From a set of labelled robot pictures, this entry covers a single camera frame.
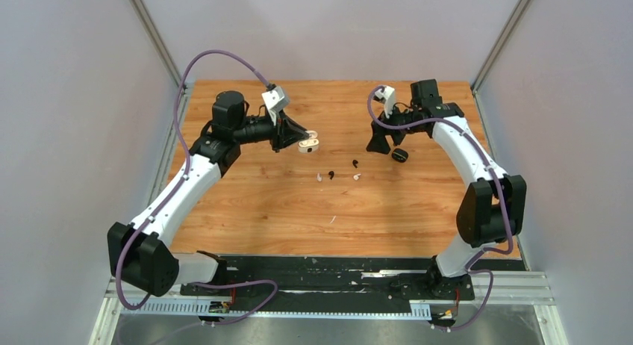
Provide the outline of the white earbud charging case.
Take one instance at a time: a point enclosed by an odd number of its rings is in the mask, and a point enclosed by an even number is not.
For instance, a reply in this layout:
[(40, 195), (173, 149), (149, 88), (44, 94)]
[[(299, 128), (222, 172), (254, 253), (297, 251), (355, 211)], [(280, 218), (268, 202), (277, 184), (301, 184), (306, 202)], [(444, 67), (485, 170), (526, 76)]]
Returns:
[(318, 151), (319, 145), (318, 133), (313, 130), (308, 130), (308, 138), (306, 140), (299, 141), (297, 143), (297, 148), (300, 153), (309, 154)]

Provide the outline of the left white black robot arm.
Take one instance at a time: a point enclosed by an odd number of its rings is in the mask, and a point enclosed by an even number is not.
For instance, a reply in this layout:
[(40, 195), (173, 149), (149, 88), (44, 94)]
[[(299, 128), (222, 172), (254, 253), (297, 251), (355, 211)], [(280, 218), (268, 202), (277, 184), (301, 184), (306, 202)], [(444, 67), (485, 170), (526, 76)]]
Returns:
[(218, 256), (204, 251), (176, 254), (169, 247), (193, 207), (240, 157), (243, 144), (268, 142), (279, 152), (309, 138), (308, 130), (284, 112), (290, 99), (282, 87), (272, 85), (262, 98), (264, 113), (252, 116), (242, 93), (219, 93), (211, 120), (171, 182), (132, 221), (110, 227), (107, 246), (116, 285), (129, 284), (152, 296), (198, 282), (211, 295), (227, 289), (229, 277)]

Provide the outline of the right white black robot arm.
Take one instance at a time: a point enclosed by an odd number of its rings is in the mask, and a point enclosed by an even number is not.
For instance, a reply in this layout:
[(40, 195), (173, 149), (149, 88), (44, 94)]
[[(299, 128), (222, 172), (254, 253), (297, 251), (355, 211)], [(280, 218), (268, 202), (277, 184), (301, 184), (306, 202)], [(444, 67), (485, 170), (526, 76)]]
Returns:
[(527, 184), (521, 175), (510, 175), (485, 151), (455, 103), (445, 103), (434, 79), (410, 85), (411, 100), (399, 108), (396, 91), (378, 85), (367, 104), (379, 102), (379, 115), (371, 112), (372, 136), (368, 152), (390, 155), (398, 162), (408, 159), (399, 145), (408, 134), (425, 133), (448, 155), (466, 192), (456, 214), (458, 233), (429, 269), (414, 280), (420, 293), (448, 299), (465, 292), (472, 265), (487, 252), (508, 255), (514, 236), (523, 226)]

